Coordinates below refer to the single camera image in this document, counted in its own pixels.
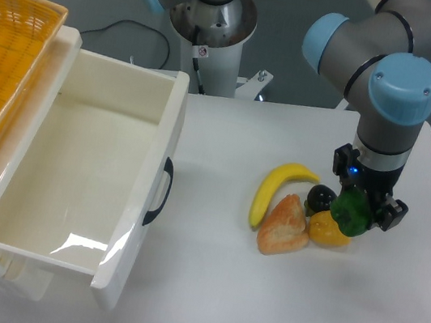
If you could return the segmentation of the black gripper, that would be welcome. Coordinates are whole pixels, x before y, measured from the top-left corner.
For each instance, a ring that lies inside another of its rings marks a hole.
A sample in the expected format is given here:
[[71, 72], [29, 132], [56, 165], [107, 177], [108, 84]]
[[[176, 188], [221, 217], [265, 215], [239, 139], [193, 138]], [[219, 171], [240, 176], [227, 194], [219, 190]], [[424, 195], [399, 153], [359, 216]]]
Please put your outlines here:
[[393, 188], [408, 156], [407, 151], [388, 155], [356, 143], [335, 150], [332, 170], [339, 177], [338, 197], [348, 198], [355, 194], [356, 188], [366, 194], [372, 214], [368, 229], [390, 230], [407, 214], [407, 204], [394, 198]]

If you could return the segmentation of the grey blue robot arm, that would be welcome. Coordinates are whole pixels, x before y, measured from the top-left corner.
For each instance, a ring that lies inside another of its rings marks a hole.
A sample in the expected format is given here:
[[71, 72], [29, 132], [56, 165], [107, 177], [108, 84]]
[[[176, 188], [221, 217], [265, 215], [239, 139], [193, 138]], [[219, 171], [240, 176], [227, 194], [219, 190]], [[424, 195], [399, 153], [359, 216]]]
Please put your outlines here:
[[[241, 47], [256, 28], [252, 1], [145, 2], [169, 13], [192, 91], [232, 96]], [[312, 24], [301, 48], [361, 117], [353, 142], [334, 153], [342, 189], [331, 216], [346, 236], [396, 226], [408, 207], [393, 188], [431, 114], [431, 63], [424, 58], [431, 50], [431, 0], [380, 0], [359, 23], [329, 13]]]

